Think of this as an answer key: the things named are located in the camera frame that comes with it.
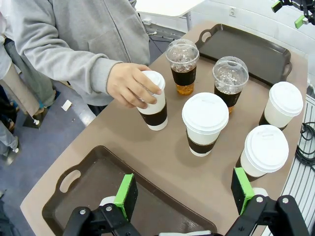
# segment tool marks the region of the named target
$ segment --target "white paper scrap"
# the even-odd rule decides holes
[[[71,106],[72,106],[72,102],[67,100],[61,108],[64,109],[64,111],[66,112]]]

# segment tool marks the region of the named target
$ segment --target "person's arm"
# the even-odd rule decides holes
[[[156,99],[140,88],[137,82],[153,93],[160,90],[147,77],[141,76],[140,69],[148,67],[110,60],[104,54],[74,51],[58,38],[55,15],[48,0],[12,0],[12,25],[16,48],[25,55],[34,68],[44,75],[59,81],[78,81],[76,85],[87,93],[103,92],[111,95],[126,106],[146,107],[133,94],[140,95],[145,102],[154,103]],[[128,71],[132,67],[134,75]]]

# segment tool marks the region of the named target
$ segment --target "table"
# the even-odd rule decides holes
[[[137,0],[136,10],[149,15],[186,16],[187,28],[191,30],[191,10],[204,0]]]
[[[197,41],[200,33],[216,23],[206,22],[193,28],[184,38]],[[292,72],[288,81],[295,84],[303,97],[307,87],[307,61],[292,53]],[[214,62],[200,58],[197,65],[195,92],[214,91]],[[162,131],[148,129],[136,109],[125,109],[112,102],[60,155],[21,204],[21,210],[38,236],[53,235],[41,216],[45,203],[55,191],[61,174],[78,164],[97,145],[104,145],[149,181],[179,202],[215,223],[225,234],[238,214],[230,190],[232,170],[239,158],[247,134],[257,126],[268,100],[268,86],[250,79],[221,132],[212,153],[207,157],[191,154],[182,121],[182,107],[190,96],[177,94],[165,55],[151,69],[166,80],[168,125]],[[276,173],[252,183],[265,188],[277,199],[287,179],[298,139],[303,114],[295,117],[284,134],[289,143],[289,158]]]

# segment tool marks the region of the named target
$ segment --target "plastic cup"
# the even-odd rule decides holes
[[[212,73],[215,78],[215,94],[223,99],[231,113],[249,79],[248,69],[236,57],[223,57],[217,61]]]
[[[269,99],[259,125],[271,124],[284,130],[293,117],[303,110],[300,90],[289,82],[279,82],[269,91]]]
[[[194,89],[199,51],[197,46],[187,39],[177,39],[166,50],[176,90],[180,95],[190,95]]]
[[[165,99],[165,79],[156,71],[142,71],[154,84],[156,84],[161,90],[162,94],[152,94],[157,99],[156,104],[148,104],[146,109],[138,108],[140,115],[146,122],[151,130],[159,131],[166,127],[168,123],[167,119],[167,107]]]
[[[208,155],[228,122],[228,108],[217,95],[202,92],[191,97],[182,111],[190,151]]]
[[[289,146],[281,130],[273,125],[254,128],[246,137],[241,166],[251,177],[279,170],[289,155]]]

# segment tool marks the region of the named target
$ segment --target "power outlet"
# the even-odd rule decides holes
[[[233,16],[233,17],[236,17],[236,14],[237,13],[237,10],[235,7],[230,7],[230,10],[229,10],[229,15],[230,16]]]
[[[150,18],[145,18],[145,19],[143,19],[142,22],[143,22],[143,24],[145,24],[147,26],[152,24],[152,20]]]

